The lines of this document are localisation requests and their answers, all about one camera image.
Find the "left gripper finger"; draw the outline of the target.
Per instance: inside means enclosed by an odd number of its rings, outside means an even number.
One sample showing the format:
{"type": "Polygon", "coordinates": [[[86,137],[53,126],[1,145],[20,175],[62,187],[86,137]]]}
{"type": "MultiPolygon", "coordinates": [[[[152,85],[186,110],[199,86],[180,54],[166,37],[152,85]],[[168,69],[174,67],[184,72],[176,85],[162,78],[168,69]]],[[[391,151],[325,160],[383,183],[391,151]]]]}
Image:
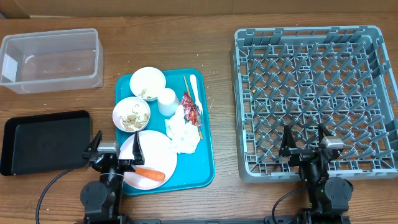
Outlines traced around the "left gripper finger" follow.
{"type": "Polygon", "coordinates": [[[99,130],[87,148],[83,151],[83,155],[92,155],[94,152],[98,151],[98,146],[102,140],[102,135],[102,131],[99,130]]]}
{"type": "Polygon", "coordinates": [[[136,131],[134,133],[134,142],[132,147],[132,154],[134,156],[134,164],[135,165],[144,165],[145,158],[142,152],[141,144],[139,141],[139,132],[136,131]]]}

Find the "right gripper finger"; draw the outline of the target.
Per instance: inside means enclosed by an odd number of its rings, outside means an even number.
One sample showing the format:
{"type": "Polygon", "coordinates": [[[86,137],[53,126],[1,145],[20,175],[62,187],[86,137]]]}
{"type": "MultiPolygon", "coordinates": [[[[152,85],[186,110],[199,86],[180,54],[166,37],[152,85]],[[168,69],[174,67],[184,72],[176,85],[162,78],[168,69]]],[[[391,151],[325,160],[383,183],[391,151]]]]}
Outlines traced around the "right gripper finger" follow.
{"type": "Polygon", "coordinates": [[[319,143],[328,143],[332,134],[323,124],[318,125],[318,141],[319,143]]]}
{"type": "Polygon", "coordinates": [[[294,137],[292,135],[292,132],[289,128],[288,125],[284,126],[284,132],[282,135],[282,143],[280,145],[280,150],[279,150],[279,156],[282,157],[287,157],[287,156],[291,156],[292,153],[292,149],[296,149],[296,143],[294,140],[294,137]]]}

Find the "white bowl with scraps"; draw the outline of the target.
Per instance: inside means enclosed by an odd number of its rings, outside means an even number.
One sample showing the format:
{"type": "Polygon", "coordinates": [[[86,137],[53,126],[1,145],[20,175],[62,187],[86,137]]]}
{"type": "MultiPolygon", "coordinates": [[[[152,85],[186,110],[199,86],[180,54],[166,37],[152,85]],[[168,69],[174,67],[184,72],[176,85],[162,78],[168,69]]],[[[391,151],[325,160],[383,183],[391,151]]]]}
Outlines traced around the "white bowl with scraps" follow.
{"type": "Polygon", "coordinates": [[[143,67],[135,71],[129,86],[134,96],[145,101],[155,101],[166,86],[165,75],[154,67],[143,67]]]}

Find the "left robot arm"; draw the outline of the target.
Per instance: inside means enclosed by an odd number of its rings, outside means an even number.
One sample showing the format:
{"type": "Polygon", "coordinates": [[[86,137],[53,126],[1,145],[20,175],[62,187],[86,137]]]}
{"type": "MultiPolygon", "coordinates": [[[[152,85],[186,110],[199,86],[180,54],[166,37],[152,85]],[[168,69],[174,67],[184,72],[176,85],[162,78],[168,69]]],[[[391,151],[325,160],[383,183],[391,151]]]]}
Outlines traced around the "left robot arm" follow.
{"type": "Polygon", "coordinates": [[[132,146],[133,159],[121,159],[121,150],[116,141],[103,142],[99,131],[83,152],[88,165],[100,173],[99,181],[86,184],[80,194],[85,208],[84,223],[123,223],[133,220],[126,213],[120,213],[124,174],[135,172],[138,165],[145,163],[139,141],[139,133],[134,133],[132,146]]]}

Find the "orange carrot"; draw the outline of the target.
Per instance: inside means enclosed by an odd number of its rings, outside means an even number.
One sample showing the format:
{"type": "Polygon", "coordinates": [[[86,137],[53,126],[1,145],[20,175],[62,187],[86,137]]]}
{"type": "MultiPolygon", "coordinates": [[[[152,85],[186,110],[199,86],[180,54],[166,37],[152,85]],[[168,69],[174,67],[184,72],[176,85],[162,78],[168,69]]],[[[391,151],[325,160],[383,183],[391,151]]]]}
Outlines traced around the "orange carrot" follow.
{"type": "Polygon", "coordinates": [[[156,182],[162,182],[165,180],[165,174],[163,172],[157,171],[157,170],[152,170],[152,169],[147,169],[143,167],[136,167],[135,173],[137,175],[140,175],[142,177],[145,177],[147,179],[156,181],[156,182]]]}

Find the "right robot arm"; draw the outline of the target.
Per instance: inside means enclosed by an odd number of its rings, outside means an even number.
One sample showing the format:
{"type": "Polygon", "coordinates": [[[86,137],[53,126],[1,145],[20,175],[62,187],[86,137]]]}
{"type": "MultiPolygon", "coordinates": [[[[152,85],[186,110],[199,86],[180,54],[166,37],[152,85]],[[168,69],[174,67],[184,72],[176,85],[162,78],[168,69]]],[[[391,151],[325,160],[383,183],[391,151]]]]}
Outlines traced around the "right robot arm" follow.
{"type": "Polygon", "coordinates": [[[279,155],[288,157],[288,165],[298,167],[299,176],[305,187],[282,196],[272,208],[272,220],[277,223],[275,209],[283,199],[306,190],[310,206],[299,210],[289,223],[349,223],[343,214],[349,210],[353,193],[350,181],[341,177],[330,177],[327,165],[343,152],[343,141],[329,132],[324,125],[318,125],[319,144],[315,149],[299,149],[288,125],[284,126],[279,155]]]}

